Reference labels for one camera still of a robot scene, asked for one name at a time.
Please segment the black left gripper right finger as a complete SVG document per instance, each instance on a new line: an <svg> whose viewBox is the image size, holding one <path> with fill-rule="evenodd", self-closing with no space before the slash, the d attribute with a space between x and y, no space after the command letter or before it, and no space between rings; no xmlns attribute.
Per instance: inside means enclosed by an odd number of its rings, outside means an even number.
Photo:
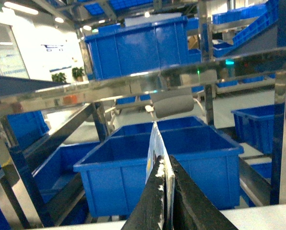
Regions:
<svg viewBox="0 0 286 230"><path fill-rule="evenodd" d="M175 174L174 229L236 230L237 227L212 204L177 159L172 155L169 159Z"/></svg>

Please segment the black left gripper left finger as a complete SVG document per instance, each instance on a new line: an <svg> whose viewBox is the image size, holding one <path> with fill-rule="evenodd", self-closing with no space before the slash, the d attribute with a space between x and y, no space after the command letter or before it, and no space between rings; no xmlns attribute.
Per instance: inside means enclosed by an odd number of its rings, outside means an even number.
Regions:
<svg viewBox="0 0 286 230"><path fill-rule="evenodd" d="M156 177L158 169L159 160L152 169L138 204L123 225L123 230L161 230L163 228L163 224L159 222L164 212L164 192L159 190L159 186L164 184L164 179Z"/></svg>

